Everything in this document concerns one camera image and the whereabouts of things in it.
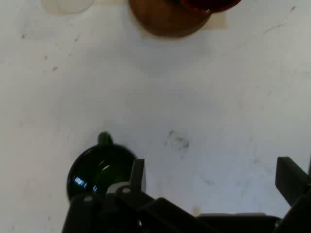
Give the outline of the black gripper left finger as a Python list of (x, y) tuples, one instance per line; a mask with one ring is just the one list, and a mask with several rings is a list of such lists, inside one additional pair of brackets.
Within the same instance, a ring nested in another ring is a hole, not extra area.
[(136, 159), (130, 179), (111, 185), (104, 197), (76, 195), (62, 229), (64, 233), (199, 233), (197, 218), (164, 198), (143, 192), (143, 159)]

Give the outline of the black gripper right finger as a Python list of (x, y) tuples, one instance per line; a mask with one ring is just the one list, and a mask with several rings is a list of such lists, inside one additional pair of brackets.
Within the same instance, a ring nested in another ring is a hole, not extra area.
[(278, 223), (276, 233), (311, 231), (311, 176), (290, 157), (279, 157), (276, 164), (276, 187), (290, 210)]

